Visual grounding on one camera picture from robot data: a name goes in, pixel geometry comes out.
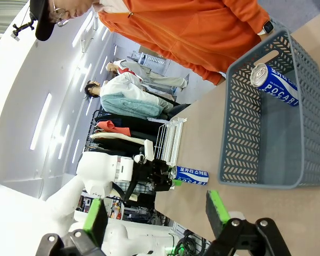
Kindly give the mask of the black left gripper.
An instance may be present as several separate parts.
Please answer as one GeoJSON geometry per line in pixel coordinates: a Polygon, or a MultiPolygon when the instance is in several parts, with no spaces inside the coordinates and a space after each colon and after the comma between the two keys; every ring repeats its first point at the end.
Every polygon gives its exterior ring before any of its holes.
{"type": "Polygon", "coordinates": [[[171,187],[181,186],[182,181],[171,179],[177,174],[177,167],[167,165],[166,161],[155,159],[133,164],[133,188],[138,183],[150,183],[155,192],[169,191],[171,187]]]}

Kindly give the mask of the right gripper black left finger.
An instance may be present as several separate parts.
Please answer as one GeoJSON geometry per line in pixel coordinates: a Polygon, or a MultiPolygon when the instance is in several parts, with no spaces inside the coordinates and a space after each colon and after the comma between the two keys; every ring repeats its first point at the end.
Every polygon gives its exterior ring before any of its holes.
{"type": "Polygon", "coordinates": [[[56,233],[45,234],[36,255],[104,255],[101,249],[108,216],[103,200],[94,199],[82,229],[69,231],[60,237],[56,233]]]}

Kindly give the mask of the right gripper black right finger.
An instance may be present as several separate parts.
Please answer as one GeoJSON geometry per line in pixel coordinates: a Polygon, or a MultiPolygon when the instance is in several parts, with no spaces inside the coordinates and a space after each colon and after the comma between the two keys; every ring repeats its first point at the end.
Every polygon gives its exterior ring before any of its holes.
{"type": "Polygon", "coordinates": [[[261,218],[255,223],[231,217],[216,190],[206,192],[206,215],[215,240],[204,255],[291,255],[275,221],[261,218]]]}

